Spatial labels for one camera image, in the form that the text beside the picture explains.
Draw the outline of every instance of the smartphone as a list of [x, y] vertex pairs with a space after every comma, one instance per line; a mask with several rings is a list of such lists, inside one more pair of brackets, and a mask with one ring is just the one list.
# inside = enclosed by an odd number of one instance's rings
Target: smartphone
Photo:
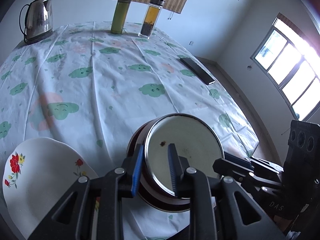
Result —
[[196, 62], [193, 61], [193, 59], [189, 57], [184, 57], [180, 59], [190, 70], [192, 70], [193, 73], [195, 73], [200, 80], [206, 84], [210, 85], [215, 83], [215, 80], [200, 67]]

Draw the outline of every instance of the white wall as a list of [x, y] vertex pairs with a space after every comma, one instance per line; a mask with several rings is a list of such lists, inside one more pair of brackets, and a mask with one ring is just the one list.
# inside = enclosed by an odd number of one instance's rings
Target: white wall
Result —
[[[279, 12], [311, 39], [319, 39], [319, 33], [299, 0], [255, 0], [217, 61], [258, 112], [283, 163], [289, 138], [289, 131], [285, 131], [290, 128], [293, 116], [270, 79], [250, 59]], [[248, 65], [252, 65], [251, 70], [247, 70]], [[310, 121], [320, 123], [320, 111]]]
[[[16, 0], [0, 23], [0, 64], [22, 40], [19, 12], [31, 1]], [[162, 11], [157, 26], [194, 55], [216, 59], [251, 1], [187, 0], [182, 14], [174, 14], [172, 20], [168, 20], [171, 12]], [[115, 7], [115, 0], [53, 0], [54, 28], [86, 21], [112, 21]], [[142, 22], [146, 8], [145, 4], [131, 3], [127, 21]], [[188, 45], [190, 41], [194, 41], [193, 46]]]

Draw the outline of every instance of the floral bowl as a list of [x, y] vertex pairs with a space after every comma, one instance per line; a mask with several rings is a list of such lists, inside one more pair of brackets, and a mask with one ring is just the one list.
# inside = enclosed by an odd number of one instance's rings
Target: floral bowl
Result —
[[5, 164], [3, 193], [13, 222], [26, 239], [82, 175], [90, 179], [98, 177], [80, 155], [64, 143], [35, 138], [16, 147]]

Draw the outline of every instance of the green tumbler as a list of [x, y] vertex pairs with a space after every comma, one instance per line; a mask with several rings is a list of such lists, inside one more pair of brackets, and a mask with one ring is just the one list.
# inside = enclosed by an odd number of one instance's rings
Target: green tumbler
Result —
[[121, 34], [125, 22], [125, 18], [127, 17], [127, 12], [129, 9], [129, 5], [131, 0], [118, 0], [115, 14], [112, 20], [111, 33]]

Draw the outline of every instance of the black bottle lid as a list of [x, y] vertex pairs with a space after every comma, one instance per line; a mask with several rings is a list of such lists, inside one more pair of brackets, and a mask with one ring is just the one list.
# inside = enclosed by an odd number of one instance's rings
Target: black bottle lid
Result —
[[150, 0], [150, 3], [163, 6], [164, 5], [164, 0]]
[[118, 0], [118, 2], [131, 3], [131, 0]]

